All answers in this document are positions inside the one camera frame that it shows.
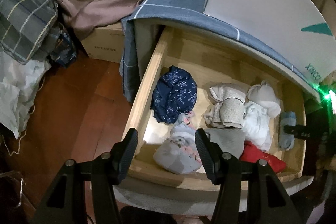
gray plaid fabric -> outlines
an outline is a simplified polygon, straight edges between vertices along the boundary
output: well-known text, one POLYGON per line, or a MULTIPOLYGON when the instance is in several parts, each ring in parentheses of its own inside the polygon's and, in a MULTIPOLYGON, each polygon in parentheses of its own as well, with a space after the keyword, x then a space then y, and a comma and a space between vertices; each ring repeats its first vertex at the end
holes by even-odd
POLYGON ((60 29, 54 0, 0 0, 0 43, 21 64, 43 61, 55 48, 60 29))

red cloth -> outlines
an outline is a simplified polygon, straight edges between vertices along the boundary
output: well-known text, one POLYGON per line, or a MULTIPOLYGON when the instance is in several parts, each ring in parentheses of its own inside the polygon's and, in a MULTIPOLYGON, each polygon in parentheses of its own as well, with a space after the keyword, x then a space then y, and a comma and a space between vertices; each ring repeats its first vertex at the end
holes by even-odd
POLYGON ((253 163, 257 162, 259 159, 264 159, 268 162, 275 173, 279 173, 286 168, 286 163, 284 161, 279 160, 273 155, 262 152, 249 141, 245 141, 244 151, 239 159, 253 163))

screw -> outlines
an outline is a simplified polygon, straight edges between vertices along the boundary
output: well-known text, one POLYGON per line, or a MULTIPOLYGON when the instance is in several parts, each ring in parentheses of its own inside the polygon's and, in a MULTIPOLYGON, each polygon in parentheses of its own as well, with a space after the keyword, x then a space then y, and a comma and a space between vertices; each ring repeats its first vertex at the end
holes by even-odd
POLYGON ((70 159, 70 160, 67 160, 67 161, 65 162, 65 165, 68 166, 68 167, 70 167, 70 166, 72 166, 74 163, 75 163, 75 161, 70 159))
POLYGON ((107 160, 111 157, 111 154, 108 153, 108 152, 105 152, 103 154, 101 154, 101 158, 104 159, 104 160, 107 160))
POLYGON ((231 154, 225 152, 225 153, 223 153, 222 157, 223 157, 224 160, 229 160, 229 159, 231 159, 231 154))
POLYGON ((260 159, 260 160, 258 160, 258 163, 259 163, 260 165, 262 165, 262 166, 266 166, 266 165, 267 165, 267 161, 264 160, 264 159, 260 159))

white box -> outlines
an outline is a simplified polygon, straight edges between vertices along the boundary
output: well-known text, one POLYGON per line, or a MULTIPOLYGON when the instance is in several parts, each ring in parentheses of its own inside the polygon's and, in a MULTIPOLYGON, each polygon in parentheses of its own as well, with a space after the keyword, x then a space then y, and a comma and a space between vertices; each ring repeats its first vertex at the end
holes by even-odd
POLYGON ((311 83, 336 69, 336 41, 311 0, 206 0, 204 14, 258 38, 311 83))
POLYGON ((90 58, 120 63, 124 50, 124 32, 120 22, 97 27, 81 41, 90 58))

navy floral cloth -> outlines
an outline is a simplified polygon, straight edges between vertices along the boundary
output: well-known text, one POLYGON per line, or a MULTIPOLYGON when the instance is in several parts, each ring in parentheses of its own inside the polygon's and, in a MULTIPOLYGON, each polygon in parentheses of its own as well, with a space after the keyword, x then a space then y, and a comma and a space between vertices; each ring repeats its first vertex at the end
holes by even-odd
POLYGON ((197 86, 190 73, 171 66, 157 82, 151 109, 158 122, 174 123, 179 114, 192 111, 196 99, 197 86))

